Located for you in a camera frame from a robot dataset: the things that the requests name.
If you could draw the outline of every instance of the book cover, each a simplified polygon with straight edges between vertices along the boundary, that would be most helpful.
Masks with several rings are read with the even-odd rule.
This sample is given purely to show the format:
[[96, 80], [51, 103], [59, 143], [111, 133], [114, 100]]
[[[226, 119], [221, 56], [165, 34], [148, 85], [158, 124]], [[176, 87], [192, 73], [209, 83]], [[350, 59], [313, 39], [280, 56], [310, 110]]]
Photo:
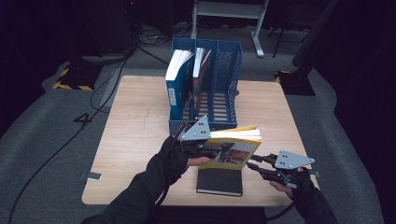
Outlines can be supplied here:
[[242, 196], [242, 172], [227, 169], [198, 170], [197, 193]]
[[205, 148], [223, 149], [215, 159], [198, 169], [196, 191], [242, 196], [242, 169], [260, 146], [262, 137], [256, 125], [210, 132]]
[[199, 112], [202, 102], [202, 85], [206, 72], [206, 68], [209, 66], [210, 61], [210, 50], [197, 48], [195, 52], [194, 67], [192, 71], [192, 92], [193, 92], [193, 116], [199, 117]]
[[242, 170], [262, 143], [260, 130], [255, 125], [211, 132], [210, 135], [210, 139], [204, 143], [205, 148], [222, 148], [225, 145], [229, 147], [209, 163], [200, 166], [200, 169]]
[[189, 50], [175, 49], [166, 71], [170, 119], [183, 118], [183, 110], [191, 92], [192, 55]]

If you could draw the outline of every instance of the sleeve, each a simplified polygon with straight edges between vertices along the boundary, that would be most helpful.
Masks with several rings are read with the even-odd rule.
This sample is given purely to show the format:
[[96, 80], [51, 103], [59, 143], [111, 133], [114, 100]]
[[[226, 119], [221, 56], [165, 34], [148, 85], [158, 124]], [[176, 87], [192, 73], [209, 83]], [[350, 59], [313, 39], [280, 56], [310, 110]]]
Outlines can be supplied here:
[[[172, 136], [164, 141], [161, 151], [148, 162], [146, 171], [136, 175], [129, 187], [110, 203], [99, 223], [130, 224], [148, 221], [165, 185], [175, 183], [186, 170], [188, 157], [178, 148], [172, 148], [174, 141]], [[170, 159], [168, 174], [167, 159]]]
[[297, 189], [292, 189], [296, 198], [295, 207], [307, 224], [338, 223], [326, 198], [317, 189], [310, 178], [308, 170], [303, 167], [296, 176]]
[[303, 200], [299, 200], [295, 206], [307, 224], [338, 223], [326, 198], [316, 188], [309, 192]]

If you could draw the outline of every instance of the black cable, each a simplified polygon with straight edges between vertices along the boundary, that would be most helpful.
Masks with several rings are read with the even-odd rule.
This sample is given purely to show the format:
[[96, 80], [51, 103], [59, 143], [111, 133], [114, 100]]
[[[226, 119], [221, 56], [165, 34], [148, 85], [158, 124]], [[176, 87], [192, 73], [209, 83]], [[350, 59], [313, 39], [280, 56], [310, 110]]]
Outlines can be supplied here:
[[91, 105], [91, 107], [92, 107], [93, 109], [95, 109], [95, 110], [100, 110], [101, 112], [103, 112], [103, 113], [105, 113], [105, 114], [109, 114], [109, 113], [110, 113], [110, 112], [108, 112], [108, 111], [104, 111], [104, 110], [102, 110], [101, 108], [97, 108], [96, 106], [94, 106], [94, 105], [92, 104], [92, 98], [93, 98], [93, 96], [95, 95], [95, 93], [96, 93], [97, 91], [99, 91], [99, 89], [101, 89], [111, 78], [114, 77], [114, 74], [116, 73], [116, 69], [117, 69], [117, 67], [118, 67], [120, 64], [121, 64], [121, 63], [117, 64], [117, 66], [114, 68], [113, 73], [111, 74], [111, 76], [110, 76], [108, 79], [106, 79], [106, 81], [104, 81], [104, 82], [92, 93], [91, 98], [90, 98], [90, 105]]
[[[196, 20], [196, 24], [198, 25], [198, 20], [200, 20], [202, 18], [198, 17]], [[176, 31], [176, 33], [174, 34], [174, 36], [185, 36], [185, 35], [191, 35], [192, 31], [190, 33], [185, 33], [182, 34], [183, 31], [185, 31], [188, 27], [190, 27], [192, 25], [192, 22], [190, 22], [189, 24], [187, 24], [186, 26], [184, 26], [182, 29], [180, 29], [179, 31]]]
[[[175, 139], [174, 139], [174, 141], [173, 141], [173, 143], [172, 143], [172, 146], [171, 146], [171, 150], [169, 151], [169, 154], [166, 156], [166, 169], [168, 170], [168, 169], [170, 169], [170, 160], [171, 160], [171, 155], [172, 155], [172, 150], [173, 150], [173, 148], [174, 148], [174, 146], [175, 146], [175, 143], [176, 143], [176, 141], [177, 141], [177, 139], [179, 138], [179, 136], [180, 136], [180, 134], [181, 134], [181, 131], [183, 131], [183, 129], [186, 127], [186, 123], [185, 122], [182, 122], [182, 124], [181, 124], [181, 126], [178, 128], [178, 130], [177, 130], [177, 133], [175, 134]], [[161, 196], [161, 198], [160, 198], [160, 200], [155, 204], [155, 209], [154, 209], [154, 211], [155, 210], [157, 210], [158, 209], [158, 207], [160, 207], [161, 206], [161, 204], [163, 203], [163, 200], [166, 198], [166, 195], [167, 195], [167, 193], [168, 193], [168, 190], [169, 190], [169, 187], [170, 187], [170, 179], [169, 179], [169, 174], [166, 174], [166, 178], [165, 178], [165, 189], [163, 190], [163, 195]]]
[[285, 215], [286, 213], [288, 213], [290, 211], [290, 209], [297, 203], [298, 198], [294, 199], [291, 204], [289, 204], [289, 206], [287, 206], [285, 209], [283, 209], [280, 213], [278, 213], [277, 215], [274, 215], [272, 217], [268, 217], [266, 218], [267, 221], [271, 221], [271, 220], [275, 220], [279, 217], [282, 217], [283, 215]]
[[115, 91], [115, 89], [117, 88], [117, 85], [118, 85], [118, 83], [119, 83], [119, 81], [120, 81], [120, 75], [121, 75], [121, 71], [122, 71], [122, 68], [123, 68], [123, 66], [126, 64], [126, 62], [128, 61], [128, 58], [127, 59], [125, 59], [125, 61], [123, 62], [123, 64], [122, 64], [122, 67], [121, 67], [121, 69], [120, 69], [120, 72], [119, 72], [119, 76], [118, 76], [118, 78], [117, 78], [117, 81], [116, 81], [116, 85], [114, 86], [114, 88], [113, 88], [113, 90], [112, 90], [112, 92], [110, 93], [110, 95], [107, 97], [107, 99], [105, 100], [105, 102], [101, 105], [101, 107], [99, 108], [99, 110], [96, 110], [96, 112], [91, 116], [91, 118], [90, 119], [88, 119], [88, 122], [85, 122], [83, 125], [82, 125], [82, 127], [71, 137], [71, 138], [69, 138], [69, 140], [67, 140], [66, 141], [66, 143], [64, 143], [55, 153], [53, 153], [34, 173], [33, 173], [33, 175], [29, 178], [29, 180], [24, 184], [24, 186], [22, 187], [22, 189], [21, 189], [21, 191], [18, 193], [18, 196], [17, 196], [17, 198], [15, 199], [15, 201], [14, 201], [14, 204], [12, 204], [12, 208], [11, 208], [11, 211], [9, 212], [9, 216], [8, 216], [8, 223], [7, 224], [11, 224], [11, 221], [12, 221], [12, 217], [13, 217], [13, 215], [14, 215], [14, 212], [15, 212], [15, 208], [17, 207], [17, 203], [18, 203], [18, 201], [19, 201], [19, 199], [20, 199], [20, 197], [22, 196], [22, 194], [24, 193], [24, 191], [26, 190], [26, 188], [29, 186], [29, 184], [32, 182], [32, 180], [38, 175], [38, 173], [40, 173], [40, 171], [56, 156], [56, 155], [58, 155], [71, 141], [73, 141], [76, 137], [77, 137], [77, 135], [79, 134], [79, 133], [81, 133], [81, 131], [89, 124], [89, 123], [91, 123], [91, 121], [92, 121], [92, 119], [94, 118], [94, 117], [96, 117], [96, 115], [100, 112], [100, 110], [105, 106], [105, 104], [110, 100], [110, 98], [111, 98], [111, 95], [114, 93], [114, 91]]
[[143, 47], [158, 47], [168, 42], [169, 40], [170, 38], [166, 35], [157, 35], [156, 32], [153, 30], [146, 30], [143, 31], [140, 38], [138, 38], [138, 45]]
[[146, 51], [145, 49], [142, 49], [140, 46], [137, 46], [137, 47], [138, 47], [140, 50], [142, 50], [143, 52], [145, 52], [145, 53], [147, 53], [148, 55], [150, 55], [151, 57], [153, 57], [153, 58], [159, 60], [160, 62], [162, 62], [162, 63], [164, 63], [164, 64], [166, 64], [166, 65], [169, 65], [169, 63], [167, 63], [166, 61], [160, 59], [159, 57], [153, 55], [152, 53]]
[[88, 30], [89, 30], [90, 33], [92, 34], [93, 38], [95, 38], [95, 40], [98, 42], [98, 44], [99, 44], [100, 46], [102, 46], [102, 48], [107, 49], [108, 51], [113, 52], [113, 53], [124, 53], [124, 52], [126, 52], [126, 51], [131, 51], [131, 50], [134, 50], [134, 49], [135, 49], [135, 42], [132, 44], [131, 47], [129, 47], [128, 49], [126, 49], [126, 50], [124, 50], [124, 51], [121, 51], [121, 50], [114, 50], [114, 49], [108, 48], [105, 44], [102, 43], [102, 41], [97, 37], [96, 33], [91, 29], [91, 26], [89, 25], [87, 19], [85, 19], [85, 16], [82, 14], [81, 10], [79, 9], [79, 7], [78, 7], [76, 1], [75, 1], [75, 0], [72, 0], [72, 1], [73, 1], [74, 6], [76, 7], [76, 9], [77, 9], [77, 11], [78, 11], [79, 16], [80, 16], [80, 17], [82, 18], [82, 20], [84, 21], [85, 25], [87, 26]]
[[129, 58], [132, 53], [133, 52], [131, 51], [129, 53], [126, 53], [122, 57], [115, 58], [115, 59], [102, 59], [102, 60], [82, 59], [82, 60], [84, 60], [85, 62], [87, 62], [87, 63], [89, 63], [90, 65], [93, 65], [93, 66], [99, 66], [99, 65], [105, 66], [105, 65], [109, 65], [109, 64], [113, 64], [113, 63], [120, 63], [120, 62], [124, 61], [125, 59]]

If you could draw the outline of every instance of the glove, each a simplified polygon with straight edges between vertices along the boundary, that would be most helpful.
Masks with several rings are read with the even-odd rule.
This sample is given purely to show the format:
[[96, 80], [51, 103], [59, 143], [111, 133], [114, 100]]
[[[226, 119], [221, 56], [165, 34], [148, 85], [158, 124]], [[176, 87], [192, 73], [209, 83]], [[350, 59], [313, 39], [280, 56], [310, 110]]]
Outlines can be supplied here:
[[291, 189], [293, 193], [293, 200], [298, 198], [299, 200], [304, 200], [304, 198], [315, 189], [315, 185], [311, 180], [308, 169], [302, 167], [304, 170], [298, 172], [296, 175], [297, 189]]
[[181, 151], [180, 142], [172, 135], [165, 139], [157, 155], [165, 161], [165, 172], [173, 185], [186, 172], [189, 158]]

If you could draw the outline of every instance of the yellow and black tape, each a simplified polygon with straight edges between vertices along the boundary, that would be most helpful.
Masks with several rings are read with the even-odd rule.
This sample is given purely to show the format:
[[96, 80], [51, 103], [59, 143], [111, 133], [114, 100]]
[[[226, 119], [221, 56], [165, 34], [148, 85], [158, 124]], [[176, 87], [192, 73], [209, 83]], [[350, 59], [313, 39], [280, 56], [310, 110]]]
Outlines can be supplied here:
[[93, 91], [101, 66], [90, 67], [82, 73], [70, 68], [70, 64], [59, 75], [53, 89]]
[[284, 71], [284, 70], [275, 72], [275, 73], [274, 73], [275, 82], [277, 82], [277, 83], [279, 83], [279, 84], [282, 84], [282, 83], [281, 83], [281, 78], [282, 78], [284, 75], [286, 75], [286, 74], [292, 75], [293, 73], [292, 73], [291, 71]]

